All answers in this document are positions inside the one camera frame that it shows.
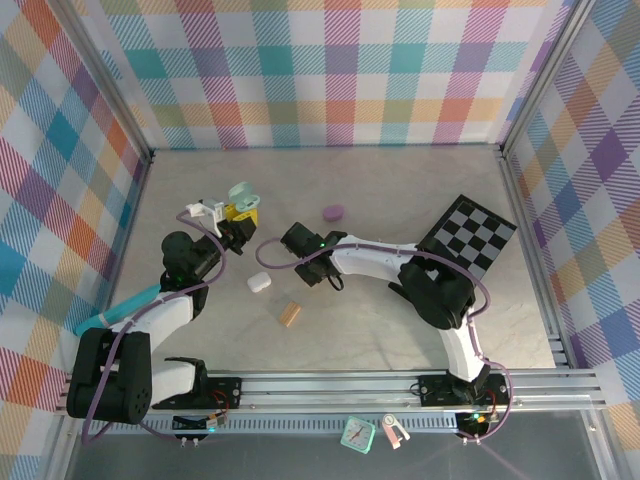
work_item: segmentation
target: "table surface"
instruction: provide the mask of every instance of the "table surface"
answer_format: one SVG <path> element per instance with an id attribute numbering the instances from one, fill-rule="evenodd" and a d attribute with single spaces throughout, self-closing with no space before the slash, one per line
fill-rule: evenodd
<path id="1" fill-rule="evenodd" d="M 246 281 L 262 271 L 255 248 L 296 221 L 325 235 L 414 243 L 459 194 L 513 221 L 498 166 L 488 147 L 331 148 L 158 152 L 131 233 L 114 303 L 158 282 L 160 244 L 183 230 L 175 215 L 201 198 L 227 200 L 240 181 L 261 197 L 259 226 L 238 257 L 228 254 L 200 316 L 154 352 L 203 359 L 212 370 L 446 368 L 438 331 L 385 282 L 344 278 L 309 288 L 292 270 L 269 271 L 272 285 L 252 293 Z M 345 206 L 327 223 L 327 205 Z M 195 239 L 200 234 L 185 230 Z M 263 251 L 273 263 L 294 260 L 280 245 Z M 511 368 L 553 367 L 536 297 L 517 235 L 483 279 L 492 307 L 478 320 L 485 353 Z M 477 294 L 481 302 L 482 295 Z M 290 328 L 278 322 L 287 304 L 302 310 Z"/>

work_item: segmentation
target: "purple disc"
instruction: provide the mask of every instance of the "purple disc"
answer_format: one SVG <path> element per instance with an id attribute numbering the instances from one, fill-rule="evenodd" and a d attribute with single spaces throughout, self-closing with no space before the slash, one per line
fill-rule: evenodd
<path id="1" fill-rule="evenodd" d="M 327 222 L 335 222 L 344 216 L 344 207 L 342 205 L 330 205 L 322 211 L 322 217 Z"/>

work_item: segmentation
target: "black and white checkerboard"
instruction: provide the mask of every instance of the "black and white checkerboard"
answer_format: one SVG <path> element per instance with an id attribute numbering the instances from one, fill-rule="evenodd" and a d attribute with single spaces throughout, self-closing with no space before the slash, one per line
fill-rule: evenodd
<path id="1" fill-rule="evenodd" d="M 440 240 L 458 264 L 480 279 L 515 231 L 512 223 L 460 195 L 428 236 Z"/>

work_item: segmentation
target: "small wooden block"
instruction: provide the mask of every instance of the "small wooden block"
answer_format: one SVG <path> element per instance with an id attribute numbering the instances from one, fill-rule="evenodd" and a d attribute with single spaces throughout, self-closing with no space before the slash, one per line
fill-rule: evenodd
<path id="1" fill-rule="evenodd" d="M 285 308 L 284 312 L 282 312 L 282 315 L 280 315 L 280 323 L 285 327 L 290 327 L 300 313 L 300 310 L 302 310 L 302 307 L 296 302 L 289 302 L 287 308 Z"/>

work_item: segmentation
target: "clock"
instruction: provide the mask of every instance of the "clock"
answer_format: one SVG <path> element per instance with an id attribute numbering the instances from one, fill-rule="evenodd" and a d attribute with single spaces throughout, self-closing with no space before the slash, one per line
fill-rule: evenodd
<path id="1" fill-rule="evenodd" d="M 356 417 L 349 417 L 340 443 L 360 453 L 369 453 L 376 426 Z"/>

